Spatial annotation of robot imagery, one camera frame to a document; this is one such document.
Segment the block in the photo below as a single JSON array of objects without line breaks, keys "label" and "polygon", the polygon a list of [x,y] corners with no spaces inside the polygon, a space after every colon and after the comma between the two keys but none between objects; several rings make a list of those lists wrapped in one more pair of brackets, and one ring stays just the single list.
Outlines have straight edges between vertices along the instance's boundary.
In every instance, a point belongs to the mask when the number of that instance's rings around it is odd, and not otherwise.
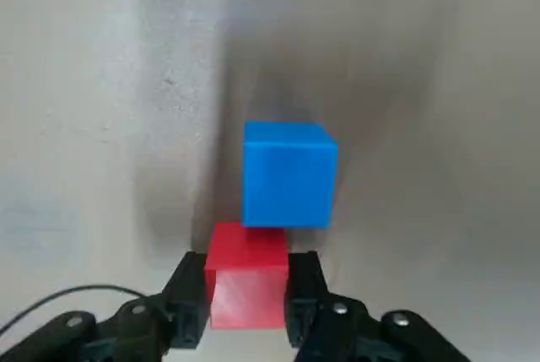
[{"label": "block", "polygon": [[337,163],[338,146],[321,126],[247,122],[243,225],[328,227]]},{"label": "block", "polygon": [[219,223],[204,269],[212,329],[285,327],[289,258],[284,230]]}]

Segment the screw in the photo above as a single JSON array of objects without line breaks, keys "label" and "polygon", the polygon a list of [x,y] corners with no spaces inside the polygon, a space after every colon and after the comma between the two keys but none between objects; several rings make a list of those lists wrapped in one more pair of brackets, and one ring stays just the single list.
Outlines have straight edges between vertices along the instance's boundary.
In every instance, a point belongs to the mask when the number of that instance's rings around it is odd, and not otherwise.
[{"label": "screw", "polygon": [[334,312],[338,314],[347,314],[347,306],[343,303],[334,303],[333,306]]},{"label": "screw", "polygon": [[392,320],[394,321],[394,324],[399,327],[407,327],[410,324],[407,316],[405,316],[403,313],[395,313]]},{"label": "screw", "polygon": [[66,325],[72,328],[78,326],[81,322],[83,322],[83,318],[81,316],[73,316],[67,320]]},{"label": "screw", "polygon": [[144,307],[143,305],[136,305],[135,307],[132,308],[132,313],[141,314],[145,310],[146,310],[146,307]]}]

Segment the black cable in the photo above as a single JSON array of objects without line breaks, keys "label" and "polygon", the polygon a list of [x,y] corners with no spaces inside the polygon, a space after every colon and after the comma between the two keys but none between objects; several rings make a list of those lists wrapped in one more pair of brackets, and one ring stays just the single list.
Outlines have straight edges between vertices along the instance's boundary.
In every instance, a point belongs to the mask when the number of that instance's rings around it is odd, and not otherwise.
[{"label": "black cable", "polygon": [[138,297],[139,299],[148,299],[148,297],[145,294],[142,294],[140,292],[137,292],[136,290],[124,288],[122,286],[117,286],[115,284],[84,284],[81,286],[74,286],[72,288],[67,288],[64,290],[60,290],[56,293],[49,294],[47,297],[44,297],[41,300],[36,301],[33,305],[28,306],[26,309],[22,310],[19,314],[17,314],[14,318],[9,320],[6,324],[0,328],[0,337],[5,334],[11,327],[13,327],[15,324],[17,324],[19,321],[21,321],[23,318],[25,318],[27,315],[29,315],[32,311],[35,311],[45,305],[46,303],[49,303],[53,300],[58,299],[59,297],[63,297],[67,294],[72,294],[76,292],[84,292],[86,290],[112,290],[115,292],[125,293],[125,294],[131,294],[135,297]]}]

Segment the cube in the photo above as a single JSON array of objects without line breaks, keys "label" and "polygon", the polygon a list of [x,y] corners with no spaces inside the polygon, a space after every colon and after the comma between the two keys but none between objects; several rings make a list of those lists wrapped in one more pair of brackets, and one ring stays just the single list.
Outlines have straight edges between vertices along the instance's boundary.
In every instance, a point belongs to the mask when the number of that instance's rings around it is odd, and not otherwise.
[{"label": "cube", "polygon": [[243,225],[328,227],[337,163],[338,146],[321,126],[247,122]]},{"label": "cube", "polygon": [[204,269],[212,329],[285,327],[289,257],[284,230],[219,223]]}]

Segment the red cube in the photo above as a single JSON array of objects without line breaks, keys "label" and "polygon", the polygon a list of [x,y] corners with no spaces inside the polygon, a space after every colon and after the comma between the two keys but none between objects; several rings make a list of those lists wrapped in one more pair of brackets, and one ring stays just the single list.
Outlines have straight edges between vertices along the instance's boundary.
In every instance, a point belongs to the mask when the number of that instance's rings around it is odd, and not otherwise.
[{"label": "red cube", "polygon": [[285,327],[283,307],[289,277],[285,230],[217,224],[205,273],[212,328]]}]

